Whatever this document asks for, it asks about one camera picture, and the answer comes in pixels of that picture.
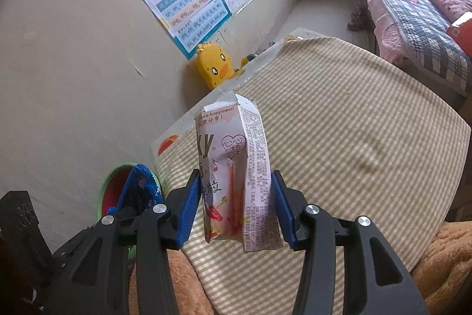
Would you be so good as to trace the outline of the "tan fuzzy blanket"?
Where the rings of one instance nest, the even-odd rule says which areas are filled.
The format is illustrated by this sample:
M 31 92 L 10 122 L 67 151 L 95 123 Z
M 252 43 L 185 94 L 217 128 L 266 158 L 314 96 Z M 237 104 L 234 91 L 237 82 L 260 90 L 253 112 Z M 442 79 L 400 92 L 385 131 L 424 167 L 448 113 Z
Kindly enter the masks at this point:
M 441 314 L 471 275 L 471 223 L 445 222 L 412 277 L 431 314 Z

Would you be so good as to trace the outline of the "dark blue snack wrapper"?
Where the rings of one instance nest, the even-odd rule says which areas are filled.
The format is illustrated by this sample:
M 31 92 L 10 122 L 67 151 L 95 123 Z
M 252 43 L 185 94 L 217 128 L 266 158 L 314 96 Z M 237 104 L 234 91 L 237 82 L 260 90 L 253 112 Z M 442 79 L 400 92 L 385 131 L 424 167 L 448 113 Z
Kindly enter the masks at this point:
M 101 214 L 133 218 L 164 202 L 156 175 L 143 164 L 125 164 L 115 169 L 105 182 Z

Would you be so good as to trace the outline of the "orange red box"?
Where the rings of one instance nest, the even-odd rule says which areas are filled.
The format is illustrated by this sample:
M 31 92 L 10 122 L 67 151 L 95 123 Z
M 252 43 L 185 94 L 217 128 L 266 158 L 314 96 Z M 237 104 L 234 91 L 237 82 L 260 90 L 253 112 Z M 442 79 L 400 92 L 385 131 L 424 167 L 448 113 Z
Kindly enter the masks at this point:
M 454 39 L 454 41 L 469 56 L 472 56 L 472 13 L 465 12 L 447 29 L 446 33 Z

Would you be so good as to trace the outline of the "green rimmed red trash bin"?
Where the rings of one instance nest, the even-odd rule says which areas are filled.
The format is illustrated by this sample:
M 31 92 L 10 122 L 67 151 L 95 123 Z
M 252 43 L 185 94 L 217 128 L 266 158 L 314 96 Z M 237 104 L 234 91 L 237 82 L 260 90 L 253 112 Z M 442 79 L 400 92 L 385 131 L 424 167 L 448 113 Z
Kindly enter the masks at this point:
M 117 215 L 126 206 L 126 195 L 137 193 L 144 209 L 164 202 L 163 191 L 155 173 L 143 164 L 125 163 L 113 169 L 99 190 L 97 218 Z

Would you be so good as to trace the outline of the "yellow duck toy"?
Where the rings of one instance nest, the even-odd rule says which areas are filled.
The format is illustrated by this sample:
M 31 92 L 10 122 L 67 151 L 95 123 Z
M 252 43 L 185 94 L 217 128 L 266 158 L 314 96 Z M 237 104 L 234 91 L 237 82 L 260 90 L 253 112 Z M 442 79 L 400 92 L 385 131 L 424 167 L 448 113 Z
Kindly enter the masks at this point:
M 224 81 L 242 73 L 235 69 L 231 57 L 224 49 L 213 42 L 203 42 L 196 50 L 197 67 L 209 89 L 215 89 Z

